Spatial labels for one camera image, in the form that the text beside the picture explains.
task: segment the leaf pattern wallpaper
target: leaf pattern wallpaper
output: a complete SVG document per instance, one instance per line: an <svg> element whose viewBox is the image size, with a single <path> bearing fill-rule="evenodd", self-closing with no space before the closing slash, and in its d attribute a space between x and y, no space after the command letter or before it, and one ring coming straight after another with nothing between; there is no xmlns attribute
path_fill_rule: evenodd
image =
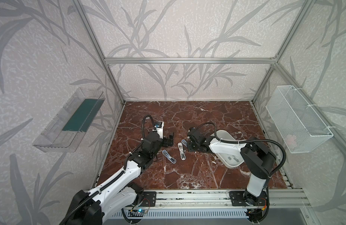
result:
<svg viewBox="0 0 346 225"><path fill-rule="evenodd" d="M82 0L105 57L274 57L303 2ZM110 68L128 100L251 100L268 66Z"/></svg>
<svg viewBox="0 0 346 225"><path fill-rule="evenodd" d="M106 100L76 152L32 146L78 87ZM93 185L120 110L70 1L0 0L0 225L58 224Z"/></svg>
<svg viewBox="0 0 346 225"><path fill-rule="evenodd" d="M346 137L346 1L316 1L279 63ZM280 141L265 109L277 85L287 83L274 72L255 106L268 135ZM319 222L346 224L346 158L334 142L287 158L290 181L304 189Z"/></svg>

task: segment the brown marble table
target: brown marble table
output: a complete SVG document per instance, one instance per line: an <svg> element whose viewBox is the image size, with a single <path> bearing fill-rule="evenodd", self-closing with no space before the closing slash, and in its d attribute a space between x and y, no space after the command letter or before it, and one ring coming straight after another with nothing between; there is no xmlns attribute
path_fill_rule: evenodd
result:
<svg viewBox="0 0 346 225"><path fill-rule="evenodd" d="M127 102L105 160L98 184L104 182L122 166L129 151L135 149L141 139L141 121L144 115L152 115L155 121L164 121L164 136L174 132L174 146L166 149L177 162L172 164L158 153L154 162L134 182L144 189L245 189L250 172L245 163L228 169L214 155L185 151L186 160L180 159L178 142L187 139L190 127L208 121L217 124L218 130L228 131L236 140L251 136L264 138L261 127L248 101L160 101ZM146 119L146 127L151 122ZM213 126L201 128L211 134ZM269 183L270 188L286 188L282 175L277 172Z"/></svg>

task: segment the black mounting plate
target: black mounting plate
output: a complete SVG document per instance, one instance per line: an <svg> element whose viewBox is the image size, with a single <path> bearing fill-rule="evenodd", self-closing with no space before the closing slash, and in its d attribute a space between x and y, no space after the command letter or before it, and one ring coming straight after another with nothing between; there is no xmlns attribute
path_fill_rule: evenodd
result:
<svg viewBox="0 0 346 225"><path fill-rule="evenodd" d="M155 206L155 201L157 198L157 192L155 191L144 191L143 192L143 201L142 204L139 206L144 206L144 207L154 207Z"/></svg>
<svg viewBox="0 0 346 225"><path fill-rule="evenodd" d="M250 206L244 201L244 191L230 191L229 196L232 202L232 206ZM267 193L265 191L261 192L261 195L258 197L259 200L254 204L254 206L264 206L265 200L267 200Z"/></svg>

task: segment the marble surface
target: marble surface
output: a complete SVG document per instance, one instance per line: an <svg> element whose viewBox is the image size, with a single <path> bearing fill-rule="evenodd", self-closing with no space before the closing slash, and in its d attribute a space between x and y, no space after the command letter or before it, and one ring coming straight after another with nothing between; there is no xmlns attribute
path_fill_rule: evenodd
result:
<svg viewBox="0 0 346 225"><path fill-rule="evenodd" d="M185 151L186 160L180 159L178 142L187 138L190 127L213 121L218 130L228 131L236 140L251 136L264 138L263 132L248 101L162 101L127 102L123 111L112 146L104 163L98 184L104 182L123 165L129 151L140 143L140 124L144 115L164 121L164 136L174 132L174 146L162 148L158 161L134 180L145 189L245 189L250 172L245 163L228 169L214 155ZM211 134L214 128L201 128L204 134ZM172 164L162 154L166 149L177 162ZM270 188L286 188L282 175L277 172L269 183Z"/></svg>

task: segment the gray floor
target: gray floor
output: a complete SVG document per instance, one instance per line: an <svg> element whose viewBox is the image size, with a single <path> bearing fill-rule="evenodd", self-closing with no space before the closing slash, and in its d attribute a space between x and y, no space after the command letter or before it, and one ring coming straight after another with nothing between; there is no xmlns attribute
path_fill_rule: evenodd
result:
<svg viewBox="0 0 346 225"><path fill-rule="evenodd" d="M103 225L128 225L125 220L107 220ZM210 225L210 224L234 224L234 225L249 225L252 224L246 219L155 219L142 220L139 225ZM306 225L303 215L298 208L285 209L270 209L267 217L260 223L261 225L285 224L285 225Z"/></svg>

